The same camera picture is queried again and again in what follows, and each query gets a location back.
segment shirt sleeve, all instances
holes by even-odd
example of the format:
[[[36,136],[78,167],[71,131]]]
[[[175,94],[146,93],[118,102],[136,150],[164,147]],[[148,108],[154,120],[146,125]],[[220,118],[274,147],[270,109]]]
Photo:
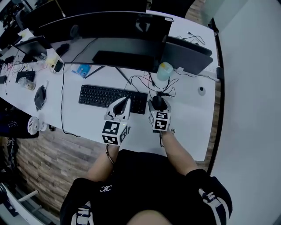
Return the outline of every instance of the shirt sleeve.
[[[85,178],[76,179],[62,206],[60,211],[61,225],[71,224],[73,215],[77,212],[78,208],[85,205],[90,201],[90,196],[98,190],[98,183],[90,181]]]
[[[197,196],[198,204],[201,209],[208,211],[208,214],[212,217],[213,213],[210,207],[203,203],[202,197],[199,195],[199,189],[202,189],[207,194],[213,192],[216,197],[225,201],[228,207],[229,217],[232,213],[232,201],[228,191],[218,181],[216,177],[210,177],[205,170],[197,169],[189,172],[186,176],[186,181],[189,185],[191,194]]]

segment black chair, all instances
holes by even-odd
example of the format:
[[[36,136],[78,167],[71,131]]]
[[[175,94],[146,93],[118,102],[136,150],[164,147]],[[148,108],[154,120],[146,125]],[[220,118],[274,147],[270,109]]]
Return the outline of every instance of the black chair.
[[[146,12],[146,0],[57,0],[66,17],[103,11]]]
[[[195,0],[152,0],[150,10],[185,18]]]
[[[63,19],[62,12],[55,0],[47,2],[44,5],[34,9],[28,13],[22,23],[25,28],[35,31],[40,26],[51,23],[53,21]]]

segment bracelet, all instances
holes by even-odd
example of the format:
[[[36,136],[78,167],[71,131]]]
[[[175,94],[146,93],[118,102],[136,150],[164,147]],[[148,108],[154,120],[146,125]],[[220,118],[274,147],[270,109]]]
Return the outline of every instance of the bracelet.
[[[106,152],[106,155],[107,155],[107,157],[109,158],[110,162],[111,162],[112,165],[114,166],[114,162],[113,162],[112,158],[109,156],[109,153],[108,153],[108,146],[109,146],[109,144],[106,145],[106,147],[105,147],[105,152]]]

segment small white fan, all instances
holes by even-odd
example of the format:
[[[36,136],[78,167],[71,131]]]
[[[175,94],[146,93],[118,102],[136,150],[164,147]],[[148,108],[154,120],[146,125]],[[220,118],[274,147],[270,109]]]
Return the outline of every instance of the small white fan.
[[[32,116],[27,124],[27,131],[34,135],[37,131],[45,131],[47,129],[47,124],[39,120],[36,116]]]

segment black t-shirt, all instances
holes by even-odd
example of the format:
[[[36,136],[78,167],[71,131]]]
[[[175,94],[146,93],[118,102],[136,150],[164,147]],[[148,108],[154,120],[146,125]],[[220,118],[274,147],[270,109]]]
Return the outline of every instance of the black t-shirt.
[[[216,224],[212,210],[198,193],[200,188],[214,192],[232,212],[228,192],[204,170],[183,176],[164,156],[121,150],[106,182],[84,178],[73,182],[61,207],[61,225],[70,225],[72,216],[88,201],[95,225],[126,224],[143,210],[158,211],[173,225]]]

